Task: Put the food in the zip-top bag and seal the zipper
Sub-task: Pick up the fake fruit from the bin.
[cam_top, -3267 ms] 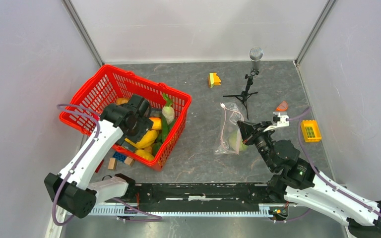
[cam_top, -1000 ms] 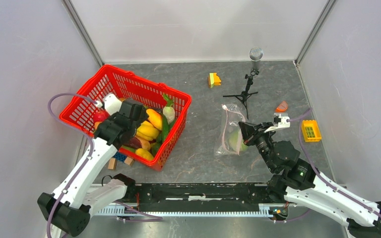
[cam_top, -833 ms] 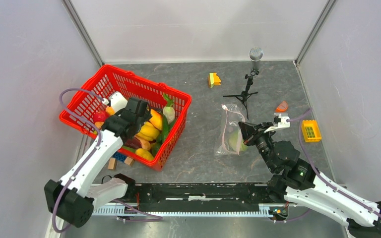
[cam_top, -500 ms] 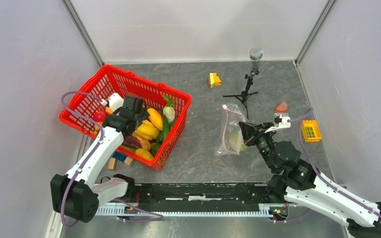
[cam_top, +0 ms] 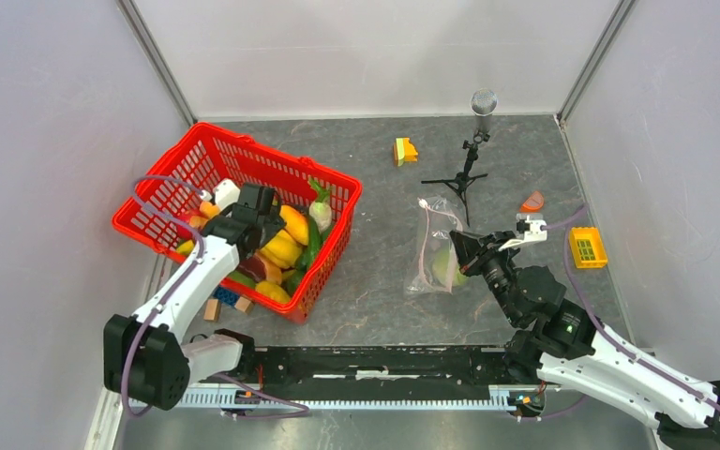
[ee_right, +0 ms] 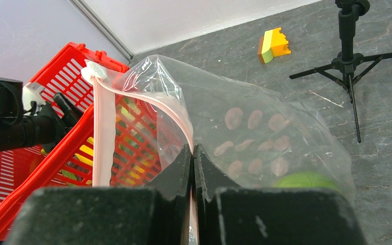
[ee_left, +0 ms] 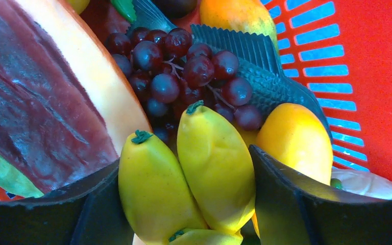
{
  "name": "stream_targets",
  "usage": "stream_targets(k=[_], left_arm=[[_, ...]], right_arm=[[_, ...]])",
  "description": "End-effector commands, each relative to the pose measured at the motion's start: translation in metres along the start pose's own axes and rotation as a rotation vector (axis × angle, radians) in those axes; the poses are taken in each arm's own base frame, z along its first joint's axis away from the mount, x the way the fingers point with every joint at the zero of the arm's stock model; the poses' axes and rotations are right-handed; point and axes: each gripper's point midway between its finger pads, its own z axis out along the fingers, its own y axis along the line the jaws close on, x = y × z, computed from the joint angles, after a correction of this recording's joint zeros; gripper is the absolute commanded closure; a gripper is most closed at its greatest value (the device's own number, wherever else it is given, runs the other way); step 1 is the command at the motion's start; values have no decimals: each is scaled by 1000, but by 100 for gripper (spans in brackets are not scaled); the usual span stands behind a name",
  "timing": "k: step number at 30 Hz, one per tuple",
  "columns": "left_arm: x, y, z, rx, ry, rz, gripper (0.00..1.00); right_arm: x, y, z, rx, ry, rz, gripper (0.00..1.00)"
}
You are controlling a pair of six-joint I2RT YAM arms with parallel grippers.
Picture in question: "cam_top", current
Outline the green toy cabbage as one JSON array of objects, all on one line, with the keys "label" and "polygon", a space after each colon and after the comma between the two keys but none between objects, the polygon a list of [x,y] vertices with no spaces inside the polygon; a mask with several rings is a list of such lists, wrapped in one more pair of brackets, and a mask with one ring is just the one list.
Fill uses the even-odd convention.
[{"label": "green toy cabbage", "polygon": [[460,272],[456,255],[450,247],[443,247],[434,254],[431,275],[436,283],[446,290],[463,286],[468,280]]}]

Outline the clear zip top bag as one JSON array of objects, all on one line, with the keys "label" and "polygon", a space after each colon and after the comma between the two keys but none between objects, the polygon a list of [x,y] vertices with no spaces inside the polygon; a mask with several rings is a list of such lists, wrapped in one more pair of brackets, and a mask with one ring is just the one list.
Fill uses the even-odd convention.
[{"label": "clear zip top bag", "polygon": [[403,291],[407,296],[426,293],[452,293],[441,288],[431,275],[431,264],[434,254],[444,248],[455,249],[450,232],[468,231],[466,220],[461,217],[456,207],[442,196],[418,199],[418,228],[416,230],[415,256],[405,277]]}]

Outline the yellow toy banana bunch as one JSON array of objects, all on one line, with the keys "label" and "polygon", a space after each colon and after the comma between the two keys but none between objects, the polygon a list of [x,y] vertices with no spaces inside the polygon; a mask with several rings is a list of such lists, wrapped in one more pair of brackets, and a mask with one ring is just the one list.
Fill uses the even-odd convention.
[{"label": "yellow toy banana bunch", "polygon": [[265,264],[266,275],[255,291],[276,304],[289,304],[292,301],[290,284],[300,276],[296,265],[303,255],[303,250],[286,231],[279,232],[256,253]]}]

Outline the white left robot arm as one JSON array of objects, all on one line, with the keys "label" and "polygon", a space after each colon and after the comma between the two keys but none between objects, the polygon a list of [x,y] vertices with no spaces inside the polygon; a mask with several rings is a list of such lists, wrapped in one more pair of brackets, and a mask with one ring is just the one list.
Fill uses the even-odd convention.
[{"label": "white left robot arm", "polygon": [[223,279],[285,225],[271,187],[247,183],[236,202],[192,229],[194,249],[160,290],[131,315],[113,315],[103,329],[103,384],[147,409],[168,411],[196,382],[225,373],[245,382],[256,372],[252,341],[233,332],[187,344],[185,334]]}]

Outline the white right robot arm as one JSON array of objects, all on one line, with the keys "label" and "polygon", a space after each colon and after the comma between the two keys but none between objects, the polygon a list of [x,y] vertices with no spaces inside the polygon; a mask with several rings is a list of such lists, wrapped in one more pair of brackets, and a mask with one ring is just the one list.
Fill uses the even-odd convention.
[{"label": "white right robot arm", "polygon": [[480,276],[516,333],[504,371],[517,383],[569,387],[636,418],[671,449],[720,449],[720,381],[669,367],[606,326],[588,302],[577,304],[545,266],[519,268],[519,251],[548,227],[523,220],[514,232],[452,231],[460,272]]}]

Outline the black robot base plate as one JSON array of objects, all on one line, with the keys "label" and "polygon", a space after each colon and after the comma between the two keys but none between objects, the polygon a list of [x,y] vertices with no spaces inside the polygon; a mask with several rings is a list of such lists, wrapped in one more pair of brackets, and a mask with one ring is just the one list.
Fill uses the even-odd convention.
[{"label": "black robot base plate", "polygon": [[257,347],[229,374],[288,400],[482,400],[540,383],[483,345]]}]

